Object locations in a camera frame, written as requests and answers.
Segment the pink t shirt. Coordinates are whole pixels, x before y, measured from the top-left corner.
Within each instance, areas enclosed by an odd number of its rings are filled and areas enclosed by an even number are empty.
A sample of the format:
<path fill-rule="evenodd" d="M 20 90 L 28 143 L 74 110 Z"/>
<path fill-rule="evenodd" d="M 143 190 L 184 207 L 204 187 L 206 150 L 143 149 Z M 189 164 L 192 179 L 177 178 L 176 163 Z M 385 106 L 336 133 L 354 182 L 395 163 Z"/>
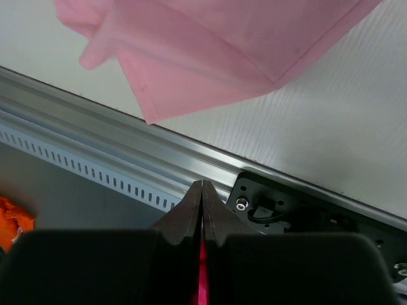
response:
<path fill-rule="evenodd" d="M 323 56 L 378 1 L 56 1 L 94 69 L 115 58 L 147 123 L 259 97 Z"/>

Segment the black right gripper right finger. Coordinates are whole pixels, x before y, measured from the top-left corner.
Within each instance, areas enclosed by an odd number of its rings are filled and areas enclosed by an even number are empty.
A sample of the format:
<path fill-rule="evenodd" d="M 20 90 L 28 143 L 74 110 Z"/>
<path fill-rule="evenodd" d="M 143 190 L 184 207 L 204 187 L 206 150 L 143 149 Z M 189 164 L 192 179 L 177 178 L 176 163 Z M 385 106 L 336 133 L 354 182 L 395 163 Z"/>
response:
<path fill-rule="evenodd" d="M 398 304 L 385 262 L 352 233 L 260 234 L 202 184 L 209 304 Z"/>

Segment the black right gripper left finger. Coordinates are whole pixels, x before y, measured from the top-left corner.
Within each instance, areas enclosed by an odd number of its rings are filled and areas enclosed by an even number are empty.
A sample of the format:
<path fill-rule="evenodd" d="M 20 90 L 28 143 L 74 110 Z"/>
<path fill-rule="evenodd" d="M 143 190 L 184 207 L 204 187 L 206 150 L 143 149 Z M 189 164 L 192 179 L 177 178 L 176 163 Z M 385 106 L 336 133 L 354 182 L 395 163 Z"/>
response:
<path fill-rule="evenodd" d="M 2 304 L 197 304 L 202 183 L 146 229 L 35 230 L 1 264 Z"/>

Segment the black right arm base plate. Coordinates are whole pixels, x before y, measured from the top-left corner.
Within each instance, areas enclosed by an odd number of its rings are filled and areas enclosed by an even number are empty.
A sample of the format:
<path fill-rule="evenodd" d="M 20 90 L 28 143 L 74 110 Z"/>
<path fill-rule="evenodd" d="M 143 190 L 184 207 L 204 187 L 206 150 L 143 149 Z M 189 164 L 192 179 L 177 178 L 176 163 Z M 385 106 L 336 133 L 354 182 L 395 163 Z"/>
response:
<path fill-rule="evenodd" d="M 263 234 L 357 233 L 379 250 L 396 289 L 406 292 L 406 221 L 363 203 L 342 201 L 258 174 L 238 175 L 226 202 Z"/>

